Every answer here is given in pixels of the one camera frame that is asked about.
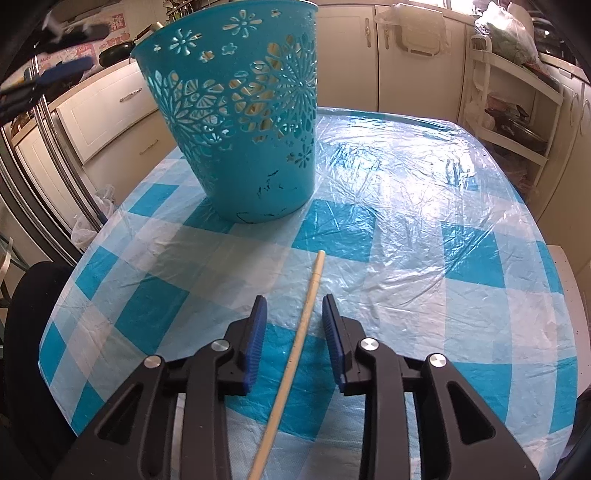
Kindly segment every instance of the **pot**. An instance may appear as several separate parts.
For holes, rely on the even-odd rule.
[[[485,112],[495,119],[495,129],[498,133],[529,148],[531,151],[543,155],[548,142],[525,126],[525,119],[529,115],[519,105],[517,109],[519,110],[519,119],[509,112],[502,112],[494,108],[487,108]]]

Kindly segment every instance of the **black chair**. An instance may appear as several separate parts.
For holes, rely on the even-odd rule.
[[[49,479],[76,439],[38,367],[41,336],[72,270],[54,262],[33,265],[18,283],[8,308],[4,395],[10,439],[6,432],[0,433],[0,465],[7,480],[12,480],[10,472],[15,480],[33,478],[27,475],[28,466],[39,478]],[[11,440],[14,445],[8,446]]]

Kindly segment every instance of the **cabinet door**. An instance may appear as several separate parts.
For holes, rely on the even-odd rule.
[[[15,150],[47,206],[64,226],[72,229],[81,211],[57,172],[39,129],[33,128]]]
[[[540,218],[547,207],[566,169],[576,134],[579,131],[584,95],[584,83],[577,77],[569,75],[571,78],[568,78],[560,73],[560,69],[551,65],[546,65],[546,67],[550,74],[564,85],[564,102],[560,108],[556,135],[548,155],[548,162],[544,166],[540,181],[536,188],[532,189],[527,199],[527,206],[536,220]]]
[[[563,248],[575,275],[591,258],[589,152],[591,152],[591,88],[585,87],[583,115],[573,150],[558,188],[538,221],[546,243]]]
[[[389,7],[376,6],[376,13]],[[398,46],[393,27],[378,26],[379,111],[457,122],[466,61],[466,26],[445,19],[450,50],[427,57]]]
[[[320,7],[318,105],[376,112],[378,49],[373,7]]]

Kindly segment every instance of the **plastic table cover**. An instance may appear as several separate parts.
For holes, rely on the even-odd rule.
[[[180,150],[156,166],[78,263],[41,341],[41,371],[73,430],[146,355],[192,355],[263,294],[258,380],[248,397],[226,398],[233,477],[246,478],[323,249],[266,478],[358,477],[364,398],[335,387],[320,318],[326,293],[397,353],[447,355],[550,476],[574,417],[573,332],[546,244],[493,159],[449,122],[319,109],[316,170],[304,207],[251,225],[216,214]]]

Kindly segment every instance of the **metal screw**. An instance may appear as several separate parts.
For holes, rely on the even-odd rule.
[[[429,357],[429,363],[431,363],[432,366],[437,368],[445,367],[447,363],[447,358],[445,358],[445,356],[443,356],[440,353],[434,353],[432,354],[432,356]]]
[[[150,355],[145,358],[144,367],[156,368],[156,367],[159,367],[161,363],[162,363],[162,359],[158,355]]]
[[[225,352],[229,348],[230,348],[230,342],[228,342],[227,340],[221,339],[221,340],[214,340],[212,342],[212,350],[215,350],[216,352]]]
[[[373,352],[379,347],[379,343],[375,338],[364,338],[361,340],[360,345],[363,350],[367,350],[368,352]]]

